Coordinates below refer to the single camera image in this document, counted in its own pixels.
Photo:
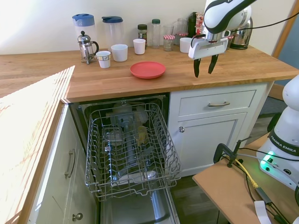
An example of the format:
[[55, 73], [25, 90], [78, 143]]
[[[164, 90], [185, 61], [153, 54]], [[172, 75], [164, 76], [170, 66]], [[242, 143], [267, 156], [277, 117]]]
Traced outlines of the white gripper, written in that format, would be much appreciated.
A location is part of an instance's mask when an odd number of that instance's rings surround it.
[[204, 38], [194, 39], [190, 45], [188, 56], [193, 61], [194, 75], [199, 77], [199, 66], [201, 58], [212, 56], [208, 68], [208, 73], [211, 74], [216, 66], [219, 54], [226, 51], [228, 38], [222, 38], [218, 42], [210, 43]]

